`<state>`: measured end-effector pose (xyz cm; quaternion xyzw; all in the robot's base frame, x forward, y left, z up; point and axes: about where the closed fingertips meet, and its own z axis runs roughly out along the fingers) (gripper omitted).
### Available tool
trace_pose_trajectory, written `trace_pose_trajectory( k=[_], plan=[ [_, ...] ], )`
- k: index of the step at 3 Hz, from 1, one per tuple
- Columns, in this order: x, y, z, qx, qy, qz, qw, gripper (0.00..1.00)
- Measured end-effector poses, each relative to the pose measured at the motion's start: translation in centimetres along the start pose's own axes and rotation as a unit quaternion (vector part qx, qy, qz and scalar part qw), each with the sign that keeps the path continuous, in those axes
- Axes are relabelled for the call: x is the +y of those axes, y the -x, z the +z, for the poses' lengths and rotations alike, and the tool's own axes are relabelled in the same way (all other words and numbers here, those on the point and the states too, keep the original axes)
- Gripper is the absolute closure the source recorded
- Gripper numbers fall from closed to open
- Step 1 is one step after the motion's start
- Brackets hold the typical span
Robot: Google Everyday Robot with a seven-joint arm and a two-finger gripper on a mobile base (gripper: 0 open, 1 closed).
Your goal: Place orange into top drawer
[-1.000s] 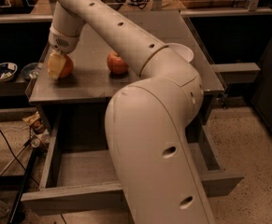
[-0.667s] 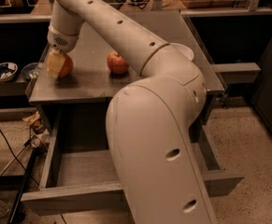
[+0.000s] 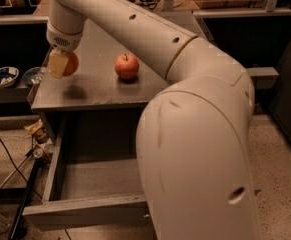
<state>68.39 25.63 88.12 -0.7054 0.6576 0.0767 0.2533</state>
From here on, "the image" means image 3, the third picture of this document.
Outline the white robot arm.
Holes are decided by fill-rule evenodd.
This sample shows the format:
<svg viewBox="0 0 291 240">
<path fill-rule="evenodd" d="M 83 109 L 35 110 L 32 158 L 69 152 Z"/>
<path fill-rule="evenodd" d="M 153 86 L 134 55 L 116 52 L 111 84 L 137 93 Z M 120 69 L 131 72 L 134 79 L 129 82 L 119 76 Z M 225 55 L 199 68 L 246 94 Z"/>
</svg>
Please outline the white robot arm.
<svg viewBox="0 0 291 240">
<path fill-rule="evenodd" d="M 126 0 L 51 0 L 47 38 L 78 47 L 90 19 L 168 82 L 136 152 L 158 240 L 261 240 L 248 164 L 254 88 L 235 59 Z"/>
</svg>

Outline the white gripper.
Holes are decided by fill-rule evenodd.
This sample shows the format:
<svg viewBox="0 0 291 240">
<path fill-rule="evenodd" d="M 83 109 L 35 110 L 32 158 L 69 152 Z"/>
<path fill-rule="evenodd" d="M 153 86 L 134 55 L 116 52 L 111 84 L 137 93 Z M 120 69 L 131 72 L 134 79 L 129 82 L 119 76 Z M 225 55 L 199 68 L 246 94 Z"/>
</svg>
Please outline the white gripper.
<svg viewBox="0 0 291 240">
<path fill-rule="evenodd" d="M 47 22 L 47 40 L 52 47 L 58 48 L 49 54 L 48 68 L 52 77 L 62 78 L 69 62 L 69 55 L 64 51 L 74 51 L 79 46 L 83 29 L 83 21 Z"/>
</svg>

